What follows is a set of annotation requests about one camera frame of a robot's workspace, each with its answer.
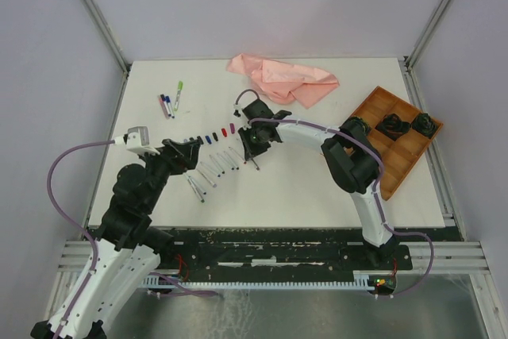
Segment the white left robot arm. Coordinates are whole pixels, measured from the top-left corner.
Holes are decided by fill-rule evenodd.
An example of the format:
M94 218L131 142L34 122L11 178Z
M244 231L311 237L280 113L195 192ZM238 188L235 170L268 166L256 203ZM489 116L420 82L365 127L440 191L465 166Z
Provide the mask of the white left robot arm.
M32 328L33 338L105 338L141 281L175 260L172 235L153 227L150 215L168 179L196 168L199 142L166 139L154 148L133 129L107 143L124 147L142 162L118 172L100 226L83 233L91 244L84 269L61 307Z

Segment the green-tipped white pen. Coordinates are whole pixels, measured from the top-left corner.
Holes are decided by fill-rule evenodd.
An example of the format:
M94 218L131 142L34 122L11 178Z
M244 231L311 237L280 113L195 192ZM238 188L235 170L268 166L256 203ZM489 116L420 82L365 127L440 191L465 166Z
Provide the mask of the green-tipped white pen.
M198 187L196 186L196 184L194 183L192 178L190 176L186 175L186 180L189 183L190 187L192 188L192 190L193 190L194 194L196 195L197 199L199 200L199 202L204 203L205 202L204 196L203 196L202 192L198 189Z

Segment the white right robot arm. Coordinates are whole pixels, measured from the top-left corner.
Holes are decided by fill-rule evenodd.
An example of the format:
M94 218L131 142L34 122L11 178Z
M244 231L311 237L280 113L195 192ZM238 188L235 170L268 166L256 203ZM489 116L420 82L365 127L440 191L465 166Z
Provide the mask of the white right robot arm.
M335 184L352 197L362 226L365 261L373 268L392 261L398 241L383 210L384 165L360 123L348 119L338 128L325 127L287 110L275 114L259 99L246 107L235 103L233 114L247 121L238 129L246 160L265 153L273 142L299 144L322 154Z

